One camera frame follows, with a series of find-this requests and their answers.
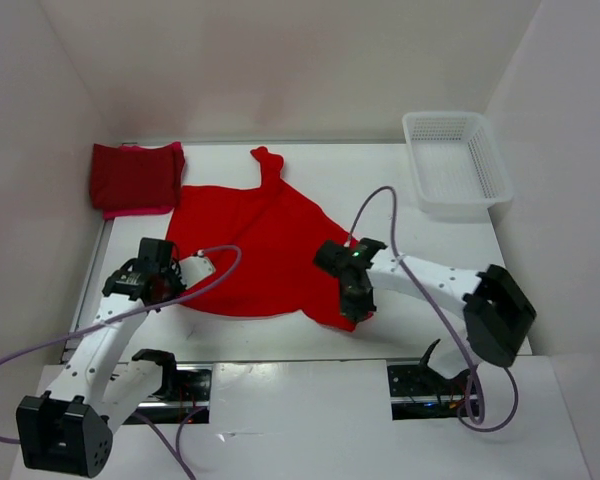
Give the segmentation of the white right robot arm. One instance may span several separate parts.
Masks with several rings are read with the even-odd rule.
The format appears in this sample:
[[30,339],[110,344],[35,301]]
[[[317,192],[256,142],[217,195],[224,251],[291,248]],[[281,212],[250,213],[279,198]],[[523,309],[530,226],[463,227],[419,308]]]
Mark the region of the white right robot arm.
[[421,358],[418,380],[430,393],[442,392],[471,366],[511,367],[537,316],[509,271],[498,265],[484,271],[452,268],[392,253],[369,238],[353,247],[328,240],[314,264],[337,280],[340,313],[355,325],[376,313],[377,290],[433,300],[442,312],[464,322]]

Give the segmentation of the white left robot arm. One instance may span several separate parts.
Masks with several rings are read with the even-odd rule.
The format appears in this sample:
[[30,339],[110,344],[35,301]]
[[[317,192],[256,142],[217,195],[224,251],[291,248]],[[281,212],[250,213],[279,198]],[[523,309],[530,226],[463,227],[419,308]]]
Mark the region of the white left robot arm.
[[27,468],[96,477],[115,432],[138,405],[177,392],[180,377],[169,352],[141,349],[127,364],[118,363],[148,307],[185,290],[174,250],[169,241],[142,239],[137,256],[107,278],[94,332],[82,338],[42,395],[22,399],[16,423]]

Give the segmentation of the bright red t shirt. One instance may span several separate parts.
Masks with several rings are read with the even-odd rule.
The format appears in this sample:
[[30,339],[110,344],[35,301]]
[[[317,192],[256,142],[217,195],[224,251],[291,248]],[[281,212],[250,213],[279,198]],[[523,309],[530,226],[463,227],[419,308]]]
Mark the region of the bright red t shirt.
[[251,155],[260,167],[259,187],[181,190],[167,240],[182,257],[211,248],[208,257],[217,272],[230,274],[186,307],[240,318],[301,311],[322,326],[354,331],[340,312],[337,279],[313,263],[325,241],[342,244],[347,232],[283,180],[281,155],[264,146]]

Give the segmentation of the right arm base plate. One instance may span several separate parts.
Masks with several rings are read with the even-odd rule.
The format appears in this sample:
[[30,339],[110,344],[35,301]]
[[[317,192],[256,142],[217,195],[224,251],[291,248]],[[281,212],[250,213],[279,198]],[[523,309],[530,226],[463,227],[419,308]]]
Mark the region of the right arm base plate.
[[389,362],[386,366],[392,419],[424,420],[467,418],[463,408],[469,393],[469,410],[479,414],[476,387],[467,387],[469,370],[446,379],[417,362]]

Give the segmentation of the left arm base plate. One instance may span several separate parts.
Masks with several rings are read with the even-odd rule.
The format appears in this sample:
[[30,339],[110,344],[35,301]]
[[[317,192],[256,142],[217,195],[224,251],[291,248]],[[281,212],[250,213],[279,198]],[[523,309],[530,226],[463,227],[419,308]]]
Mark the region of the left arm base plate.
[[156,425],[208,424],[211,387],[210,365],[179,365],[172,384],[141,402],[124,425],[140,424],[138,415]]

